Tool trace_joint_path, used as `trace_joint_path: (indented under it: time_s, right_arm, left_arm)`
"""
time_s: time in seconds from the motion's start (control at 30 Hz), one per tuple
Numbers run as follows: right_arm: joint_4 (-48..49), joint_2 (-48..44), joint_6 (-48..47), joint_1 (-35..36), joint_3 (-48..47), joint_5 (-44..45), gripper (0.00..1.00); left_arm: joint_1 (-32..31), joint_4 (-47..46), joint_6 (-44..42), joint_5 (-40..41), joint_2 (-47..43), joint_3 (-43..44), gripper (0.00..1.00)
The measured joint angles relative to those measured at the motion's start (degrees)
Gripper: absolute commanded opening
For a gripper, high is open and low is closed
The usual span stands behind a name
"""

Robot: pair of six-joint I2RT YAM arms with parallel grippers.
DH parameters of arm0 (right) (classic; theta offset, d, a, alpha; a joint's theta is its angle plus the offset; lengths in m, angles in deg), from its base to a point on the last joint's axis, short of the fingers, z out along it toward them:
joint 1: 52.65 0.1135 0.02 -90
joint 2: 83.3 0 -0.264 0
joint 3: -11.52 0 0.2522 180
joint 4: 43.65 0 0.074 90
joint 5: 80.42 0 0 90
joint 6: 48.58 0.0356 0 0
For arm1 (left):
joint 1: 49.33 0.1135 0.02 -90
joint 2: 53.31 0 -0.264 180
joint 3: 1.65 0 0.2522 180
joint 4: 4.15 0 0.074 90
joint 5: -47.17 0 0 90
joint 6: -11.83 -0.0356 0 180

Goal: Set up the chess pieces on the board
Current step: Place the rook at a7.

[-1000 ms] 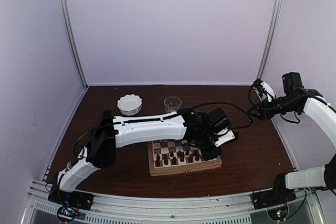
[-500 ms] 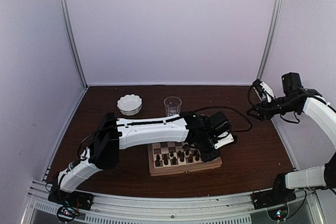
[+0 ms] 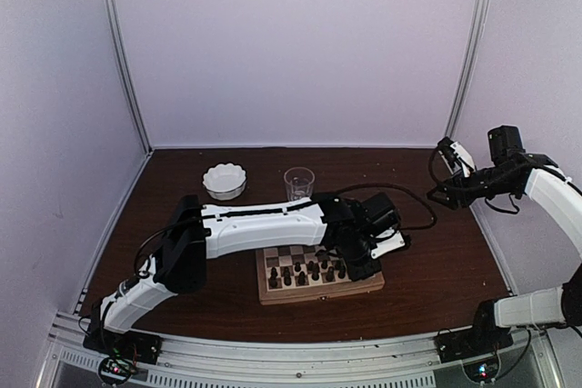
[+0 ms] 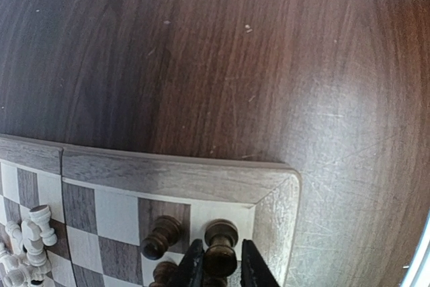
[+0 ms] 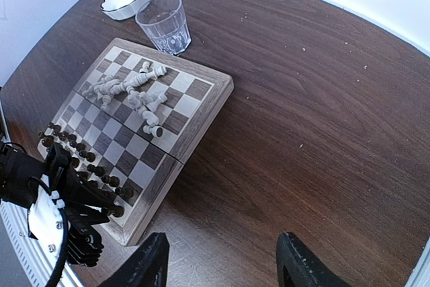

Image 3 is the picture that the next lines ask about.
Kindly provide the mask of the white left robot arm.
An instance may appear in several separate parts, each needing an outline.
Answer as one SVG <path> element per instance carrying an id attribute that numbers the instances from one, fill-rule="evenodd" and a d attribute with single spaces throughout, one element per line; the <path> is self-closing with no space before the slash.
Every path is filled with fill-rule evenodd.
<path id="1" fill-rule="evenodd" d="M 153 248 L 140 248 L 134 274 L 117 290 L 94 303 L 90 335 L 112 355 L 131 345 L 129 330 L 163 301 L 195 293 L 206 283 L 209 259 L 278 246 L 319 246 L 346 263 L 353 282 L 380 270 L 384 254 L 406 246 L 394 204 L 385 194 L 365 202 L 338 194 L 280 204 L 225 207 L 182 199 L 171 224 L 149 237 Z"/>

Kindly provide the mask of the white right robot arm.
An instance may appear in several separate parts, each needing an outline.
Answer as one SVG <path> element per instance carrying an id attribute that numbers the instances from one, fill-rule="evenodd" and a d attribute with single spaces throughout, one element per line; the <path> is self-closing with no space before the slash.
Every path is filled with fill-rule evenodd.
<path id="1" fill-rule="evenodd" d="M 491 164 L 477 167 L 472 155 L 458 141 L 446 136 L 433 149 L 429 159 L 441 156 L 454 172 L 443 178 L 428 169 L 434 186 L 429 200 L 457 210 L 482 200 L 489 204 L 506 195 L 512 202 L 526 199 L 537 206 L 547 221 L 571 245 L 570 252 L 581 254 L 581 190 L 546 154 L 532 153 L 522 144 L 519 129 L 500 125 L 488 131 Z M 515 327 L 581 327 L 581 263 L 562 284 L 481 303 L 467 346 L 475 353 L 486 352 L 501 333 Z"/>

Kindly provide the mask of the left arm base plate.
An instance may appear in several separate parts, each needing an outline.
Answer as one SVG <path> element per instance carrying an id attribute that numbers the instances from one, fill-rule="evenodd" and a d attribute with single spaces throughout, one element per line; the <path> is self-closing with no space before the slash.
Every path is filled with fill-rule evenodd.
<path id="1" fill-rule="evenodd" d="M 162 346 L 158 335 L 129 331 L 113 333 L 98 330 L 90 333 L 83 346 L 95 352 L 110 354 L 137 363 L 156 364 Z"/>

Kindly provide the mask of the dark chess piece corner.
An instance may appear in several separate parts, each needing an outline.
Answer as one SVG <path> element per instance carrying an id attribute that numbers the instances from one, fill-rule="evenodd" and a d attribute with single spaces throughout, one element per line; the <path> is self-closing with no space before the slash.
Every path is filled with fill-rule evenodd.
<path id="1" fill-rule="evenodd" d="M 271 269 L 271 274 L 270 274 L 270 277 L 268 279 L 268 284 L 269 284 L 270 289 L 277 288 L 277 284 L 278 284 L 277 277 L 278 277 L 278 271 L 275 267 L 273 267 Z"/>

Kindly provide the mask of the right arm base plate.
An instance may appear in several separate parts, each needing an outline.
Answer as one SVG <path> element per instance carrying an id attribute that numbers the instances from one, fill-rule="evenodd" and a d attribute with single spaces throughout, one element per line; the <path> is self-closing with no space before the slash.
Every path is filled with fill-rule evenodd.
<path id="1" fill-rule="evenodd" d="M 441 363 L 450 363 L 480 355 L 494 353 L 514 343 L 508 329 L 479 333 L 474 328 L 439 333 L 435 337 L 436 350 Z"/>

